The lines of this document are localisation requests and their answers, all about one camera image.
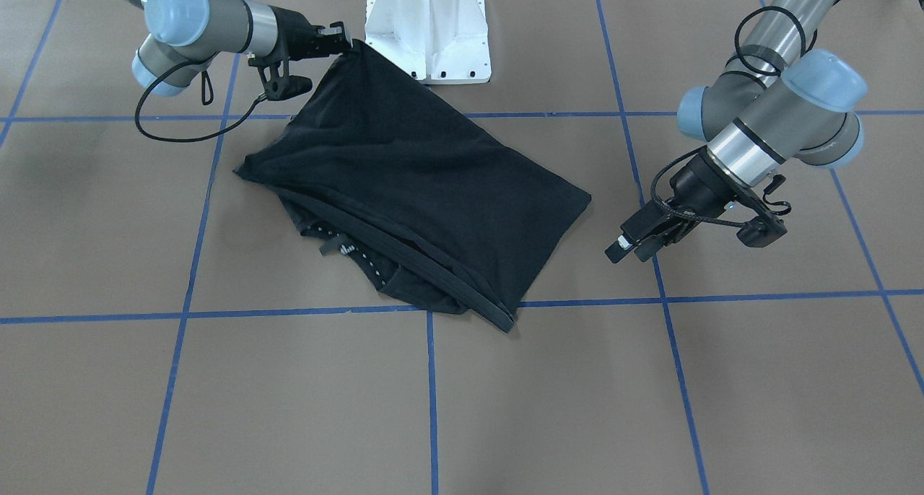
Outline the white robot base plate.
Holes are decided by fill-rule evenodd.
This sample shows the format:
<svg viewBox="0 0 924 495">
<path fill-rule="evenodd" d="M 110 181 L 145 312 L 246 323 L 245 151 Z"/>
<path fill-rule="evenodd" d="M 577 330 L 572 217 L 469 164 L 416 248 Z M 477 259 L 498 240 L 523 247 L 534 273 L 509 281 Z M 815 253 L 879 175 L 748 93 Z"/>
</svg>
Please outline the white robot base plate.
<svg viewBox="0 0 924 495">
<path fill-rule="evenodd" d="M 367 9 L 374 0 L 366 0 Z M 486 12 L 486 0 L 483 0 Z M 365 43 L 423 84 L 484 84 L 492 78 L 492 61 L 486 35 L 454 35 L 424 26 L 399 35 L 367 34 Z"/>
</svg>

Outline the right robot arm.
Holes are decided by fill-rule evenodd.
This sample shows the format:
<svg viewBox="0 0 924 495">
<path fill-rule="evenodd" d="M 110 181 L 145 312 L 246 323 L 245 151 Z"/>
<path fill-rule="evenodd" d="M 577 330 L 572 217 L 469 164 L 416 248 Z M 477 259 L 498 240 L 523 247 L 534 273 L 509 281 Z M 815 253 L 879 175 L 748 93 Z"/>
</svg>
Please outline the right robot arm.
<svg viewBox="0 0 924 495">
<path fill-rule="evenodd" d="M 221 53 L 241 53 L 260 74 L 270 101 L 290 100 L 313 88 L 289 71 L 292 61 L 350 51 L 340 22 L 314 25 L 300 12 L 251 0 L 123 0 L 141 9 L 148 36 L 132 71 L 144 88 L 171 97 L 205 73 Z"/>
</svg>

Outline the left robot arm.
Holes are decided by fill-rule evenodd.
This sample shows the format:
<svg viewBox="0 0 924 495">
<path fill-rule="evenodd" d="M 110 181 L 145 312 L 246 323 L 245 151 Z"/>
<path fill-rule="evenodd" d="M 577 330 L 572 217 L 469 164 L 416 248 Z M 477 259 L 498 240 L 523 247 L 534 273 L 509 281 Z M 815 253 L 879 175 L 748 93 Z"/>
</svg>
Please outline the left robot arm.
<svg viewBox="0 0 924 495">
<path fill-rule="evenodd" d="M 620 227 L 605 254 L 640 261 L 683 240 L 696 226 L 736 230 L 749 248 L 788 231 L 791 206 L 771 201 L 780 167 L 797 159 L 831 169 L 852 162 L 865 131 L 855 105 L 864 78 L 818 48 L 818 28 L 842 0 L 773 0 L 742 19 L 735 51 L 713 84 L 684 94 L 679 130 L 700 142 L 653 177 L 649 200 Z"/>
</svg>

